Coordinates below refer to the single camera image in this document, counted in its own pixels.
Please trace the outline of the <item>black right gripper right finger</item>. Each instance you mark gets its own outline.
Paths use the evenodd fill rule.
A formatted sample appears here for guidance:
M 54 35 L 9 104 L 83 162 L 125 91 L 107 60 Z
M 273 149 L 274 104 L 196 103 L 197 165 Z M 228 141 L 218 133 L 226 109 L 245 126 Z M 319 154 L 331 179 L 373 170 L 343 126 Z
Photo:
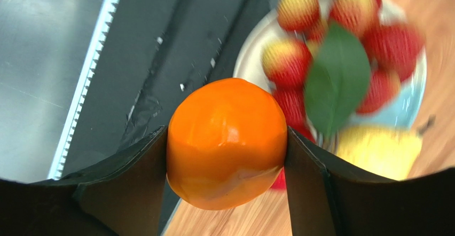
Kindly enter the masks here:
M 359 168 L 288 128 L 293 235 L 454 235 L 454 169 L 396 181 Z

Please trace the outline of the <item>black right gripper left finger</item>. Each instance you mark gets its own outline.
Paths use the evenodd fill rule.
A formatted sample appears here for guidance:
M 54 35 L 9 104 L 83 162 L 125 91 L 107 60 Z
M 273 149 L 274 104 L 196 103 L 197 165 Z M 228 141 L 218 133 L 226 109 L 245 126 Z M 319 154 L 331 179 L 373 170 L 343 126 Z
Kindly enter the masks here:
M 1 235 L 157 235 L 167 128 L 59 180 L 1 180 Z

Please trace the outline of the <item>red fake apple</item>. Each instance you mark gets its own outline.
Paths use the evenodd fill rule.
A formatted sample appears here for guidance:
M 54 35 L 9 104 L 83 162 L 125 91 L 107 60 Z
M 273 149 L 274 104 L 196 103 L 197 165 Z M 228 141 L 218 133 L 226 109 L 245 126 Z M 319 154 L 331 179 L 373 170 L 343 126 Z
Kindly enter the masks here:
M 286 178 L 285 178 L 285 169 L 282 168 L 278 177 L 270 187 L 271 190 L 285 191 L 287 190 Z

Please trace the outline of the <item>yellow fake pear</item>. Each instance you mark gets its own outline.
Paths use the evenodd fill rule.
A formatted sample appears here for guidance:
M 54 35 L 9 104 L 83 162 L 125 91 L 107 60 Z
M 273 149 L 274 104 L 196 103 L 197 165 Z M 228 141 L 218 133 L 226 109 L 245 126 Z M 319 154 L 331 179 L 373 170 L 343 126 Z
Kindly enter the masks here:
M 393 180 L 407 179 L 421 153 L 423 135 L 436 117 L 416 130 L 360 124 L 338 134 L 336 156 L 376 175 Z

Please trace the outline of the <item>orange fake persimmon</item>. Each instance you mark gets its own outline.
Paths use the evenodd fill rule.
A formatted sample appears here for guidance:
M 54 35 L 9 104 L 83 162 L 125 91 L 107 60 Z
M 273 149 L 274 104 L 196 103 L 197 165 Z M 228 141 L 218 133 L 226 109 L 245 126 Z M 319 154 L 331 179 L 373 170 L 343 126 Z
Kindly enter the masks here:
M 263 194 L 283 168 L 287 124 L 273 96 L 241 78 L 191 93 L 170 119 L 167 180 L 184 201 L 231 209 Z

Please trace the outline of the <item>red yellow lychee bunch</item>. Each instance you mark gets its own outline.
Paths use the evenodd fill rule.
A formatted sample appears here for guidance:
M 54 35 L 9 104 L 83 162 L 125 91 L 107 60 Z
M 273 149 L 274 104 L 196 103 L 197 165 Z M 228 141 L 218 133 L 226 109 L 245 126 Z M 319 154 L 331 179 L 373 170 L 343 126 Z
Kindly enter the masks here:
M 266 119 L 274 131 L 311 121 L 331 138 L 347 133 L 353 115 L 374 115 L 403 100 L 396 72 L 372 71 L 358 38 L 339 25 L 330 26 L 315 53 L 295 37 L 269 40 L 260 63 L 275 86 Z

